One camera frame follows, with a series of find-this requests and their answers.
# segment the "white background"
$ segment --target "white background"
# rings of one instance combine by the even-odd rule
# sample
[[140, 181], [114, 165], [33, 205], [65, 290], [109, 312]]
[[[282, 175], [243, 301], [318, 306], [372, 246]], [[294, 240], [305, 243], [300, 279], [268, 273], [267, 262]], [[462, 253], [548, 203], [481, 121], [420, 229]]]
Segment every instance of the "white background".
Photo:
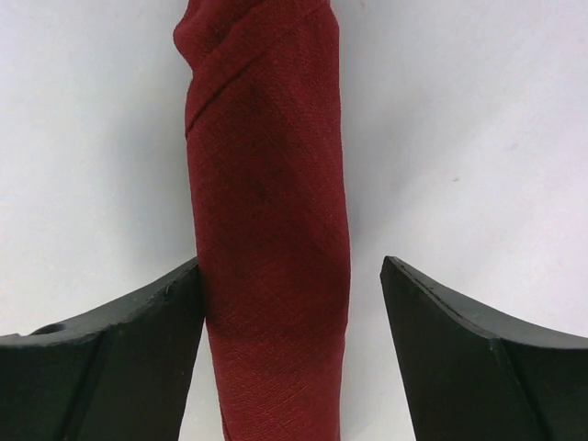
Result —
[[[185, 1], [0, 3], [0, 334], [195, 253], [172, 42]], [[588, 336], [588, 3], [334, 0], [354, 279], [344, 441], [413, 440], [379, 269], [394, 254]], [[221, 440], [206, 336], [183, 441]]]

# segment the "red fabric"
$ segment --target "red fabric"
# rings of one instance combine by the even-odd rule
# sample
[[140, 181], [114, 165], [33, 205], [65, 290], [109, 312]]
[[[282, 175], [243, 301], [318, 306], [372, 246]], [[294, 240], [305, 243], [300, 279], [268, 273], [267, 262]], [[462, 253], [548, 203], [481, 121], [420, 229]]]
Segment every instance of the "red fabric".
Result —
[[225, 437], [336, 441], [350, 278], [326, 0], [190, 0], [175, 44]]

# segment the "folded red cloth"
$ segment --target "folded red cloth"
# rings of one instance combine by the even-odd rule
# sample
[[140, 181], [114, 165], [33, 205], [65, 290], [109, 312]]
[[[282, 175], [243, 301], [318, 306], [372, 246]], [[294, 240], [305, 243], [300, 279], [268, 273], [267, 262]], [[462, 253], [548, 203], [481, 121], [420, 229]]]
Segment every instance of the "folded red cloth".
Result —
[[198, 261], [231, 441], [335, 441], [350, 258], [327, 0], [190, 0]]

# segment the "dark red towel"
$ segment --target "dark red towel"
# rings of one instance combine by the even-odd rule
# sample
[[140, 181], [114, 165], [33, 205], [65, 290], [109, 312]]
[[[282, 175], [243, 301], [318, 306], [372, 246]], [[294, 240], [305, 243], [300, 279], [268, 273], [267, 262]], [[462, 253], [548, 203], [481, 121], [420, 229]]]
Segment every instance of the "dark red towel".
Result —
[[191, 0], [187, 154], [231, 441], [339, 439], [350, 278], [326, 0]]

